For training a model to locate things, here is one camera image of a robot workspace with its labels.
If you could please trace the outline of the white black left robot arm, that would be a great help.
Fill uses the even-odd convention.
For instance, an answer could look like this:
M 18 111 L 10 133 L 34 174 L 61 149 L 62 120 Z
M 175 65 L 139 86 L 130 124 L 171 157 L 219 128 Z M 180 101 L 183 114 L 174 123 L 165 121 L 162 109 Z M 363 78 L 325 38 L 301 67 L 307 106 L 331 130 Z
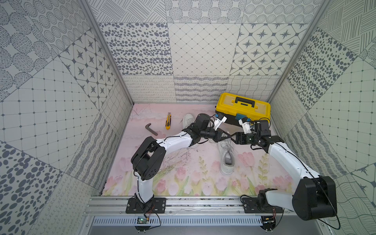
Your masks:
M 131 158 L 134 176 L 137 177 L 137 191 L 127 202 L 127 214 L 164 213 L 166 198 L 155 197 L 153 177 L 159 172 L 165 156 L 174 151 L 202 144 L 201 139 L 218 143 L 229 139 L 231 135 L 220 125 L 227 118 L 221 114 L 213 116 L 199 114 L 195 121 L 180 133 L 155 139 L 147 137 Z

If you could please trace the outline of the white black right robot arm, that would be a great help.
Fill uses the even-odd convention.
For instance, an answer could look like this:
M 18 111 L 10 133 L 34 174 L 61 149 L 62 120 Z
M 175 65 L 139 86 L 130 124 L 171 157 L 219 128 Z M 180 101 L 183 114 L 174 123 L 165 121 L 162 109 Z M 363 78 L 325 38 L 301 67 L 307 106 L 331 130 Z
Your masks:
M 243 131 L 233 135 L 234 143 L 250 145 L 253 150 L 264 150 L 280 163 L 296 185 L 293 193 L 277 189 L 260 190 L 259 208 L 283 208 L 295 212 L 304 221 L 338 218 L 336 185 L 331 177 L 313 170 L 290 150 L 281 137 L 273 136 L 265 118 L 249 121 L 245 117 L 239 120 L 239 124 Z

